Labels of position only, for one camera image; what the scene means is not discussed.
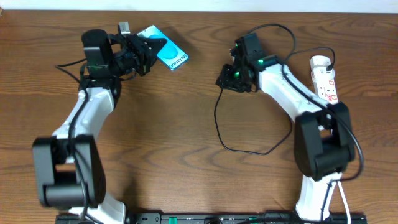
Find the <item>Galaxy smartphone with cyan screen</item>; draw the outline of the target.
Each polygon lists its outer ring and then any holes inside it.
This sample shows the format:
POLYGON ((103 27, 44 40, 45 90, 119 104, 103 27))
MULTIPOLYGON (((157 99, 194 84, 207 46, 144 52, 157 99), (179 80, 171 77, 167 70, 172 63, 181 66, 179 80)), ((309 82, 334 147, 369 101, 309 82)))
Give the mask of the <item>Galaxy smartphone with cyan screen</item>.
POLYGON ((149 39, 165 39, 167 42, 158 52, 157 58, 170 70, 176 70, 178 67, 188 62, 189 56, 177 44, 171 41, 155 25, 151 25, 138 33, 139 37, 149 39))

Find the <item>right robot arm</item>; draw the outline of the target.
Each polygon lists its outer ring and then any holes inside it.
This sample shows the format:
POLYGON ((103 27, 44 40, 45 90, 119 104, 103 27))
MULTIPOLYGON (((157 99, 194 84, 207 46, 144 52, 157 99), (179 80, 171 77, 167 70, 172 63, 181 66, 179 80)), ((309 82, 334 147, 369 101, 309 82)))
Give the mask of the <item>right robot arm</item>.
POLYGON ((338 100, 334 58, 311 58, 314 90, 289 70, 286 59, 267 54, 253 32, 238 38, 216 84, 238 93, 263 91, 287 113, 294 136, 295 162, 303 175, 300 198, 293 212, 270 212, 266 223, 354 223, 363 218, 346 212, 331 214, 335 187, 345 181, 343 172, 354 159, 363 160, 353 134, 348 107, 338 100))

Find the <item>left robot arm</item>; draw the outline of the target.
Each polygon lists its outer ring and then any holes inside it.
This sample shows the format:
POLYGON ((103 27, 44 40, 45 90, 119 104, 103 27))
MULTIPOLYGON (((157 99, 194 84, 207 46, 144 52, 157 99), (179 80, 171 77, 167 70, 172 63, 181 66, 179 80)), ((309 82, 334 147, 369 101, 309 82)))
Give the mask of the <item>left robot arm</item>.
POLYGON ((66 210, 65 222, 135 223, 126 204, 106 190, 96 138, 121 96, 122 82, 150 72, 168 39, 92 29, 81 36, 78 101, 49 137, 32 144, 39 202, 66 210))

